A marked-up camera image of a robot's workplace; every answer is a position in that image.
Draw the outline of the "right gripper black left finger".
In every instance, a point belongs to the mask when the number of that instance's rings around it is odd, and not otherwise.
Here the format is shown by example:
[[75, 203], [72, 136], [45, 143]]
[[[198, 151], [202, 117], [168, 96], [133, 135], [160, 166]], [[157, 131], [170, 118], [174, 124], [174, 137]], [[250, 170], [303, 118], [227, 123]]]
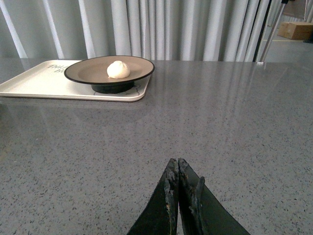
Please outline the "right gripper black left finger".
[[146, 208], [129, 235], [175, 235], [179, 202], [179, 166], [170, 159]]

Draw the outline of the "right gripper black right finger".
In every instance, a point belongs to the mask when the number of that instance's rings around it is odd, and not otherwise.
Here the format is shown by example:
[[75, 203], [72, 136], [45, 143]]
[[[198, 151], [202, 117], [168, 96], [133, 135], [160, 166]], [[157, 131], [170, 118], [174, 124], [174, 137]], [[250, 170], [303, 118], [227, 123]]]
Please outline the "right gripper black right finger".
[[185, 159], [179, 164], [179, 210], [185, 235], [247, 235]]

